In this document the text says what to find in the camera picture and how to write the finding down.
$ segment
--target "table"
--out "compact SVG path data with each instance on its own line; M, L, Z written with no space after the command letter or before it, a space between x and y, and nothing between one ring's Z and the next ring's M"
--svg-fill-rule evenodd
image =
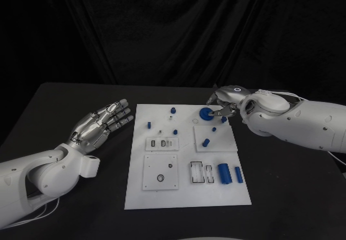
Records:
M54 149L85 114L123 98L136 115L140 103L201 105L214 91L45 83L0 147L0 162ZM240 115L230 123L253 205L124 210L129 124L91 153L101 159L97 177L81 177L52 215L2 230L0 239L345 239L346 179L329 154L257 136Z

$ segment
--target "black backdrop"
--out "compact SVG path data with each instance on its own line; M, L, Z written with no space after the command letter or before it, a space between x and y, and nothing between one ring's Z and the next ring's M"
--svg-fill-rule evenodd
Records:
M2 138L45 82L238 84L346 105L345 7L345 0L10 1Z

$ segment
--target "robotic arm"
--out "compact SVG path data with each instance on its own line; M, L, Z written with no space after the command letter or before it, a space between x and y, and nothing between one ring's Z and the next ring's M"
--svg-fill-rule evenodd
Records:
M274 135L310 149L346 153L346 106L306 99L290 104L279 95L299 97L261 89L251 94L241 86L224 86L207 102L209 105L217 100L224 109L209 115L233 117L240 111L257 135Z
M97 176L100 159L88 153L100 148L109 135L127 124L126 99L90 113L75 125L70 140L55 150L0 163L0 229L31 214L39 207L67 194L80 175ZM26 176L39 195L29 197Z

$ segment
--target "blue cylinder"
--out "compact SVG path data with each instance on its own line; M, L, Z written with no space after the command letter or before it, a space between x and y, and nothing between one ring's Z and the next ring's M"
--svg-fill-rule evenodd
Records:
M204 144L202 144L202 145L204 145L204 147L207 147L207 146L208 146L209 142L211 142L211 140L207 138L207 139L205 139L205 141L204 141Z
M227 163L218 165L218 173L222 184L230 184L233 182L233 178L230 173L230 165Z
M209 116L208 113L212 112L214 110L209 107L204 107L199 111L199 116L204 120L211 121L215 116Z
M241 168L238 166L235 167L235 174L237 174L238 183L243 184L244 177L243 177L243 173L241 173Z

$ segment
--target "rectangular slot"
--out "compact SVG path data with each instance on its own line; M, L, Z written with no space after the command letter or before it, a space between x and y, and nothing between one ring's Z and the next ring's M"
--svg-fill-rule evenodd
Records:
M192 183L205 183L204 164L201 161L191 162L191 180Z
M178 137L147 137L146 151L178 151L179 138Z
M215 177L214 177L214 168L211 165L205 166L205 173L207 173L207 182L209 184L215 183Z

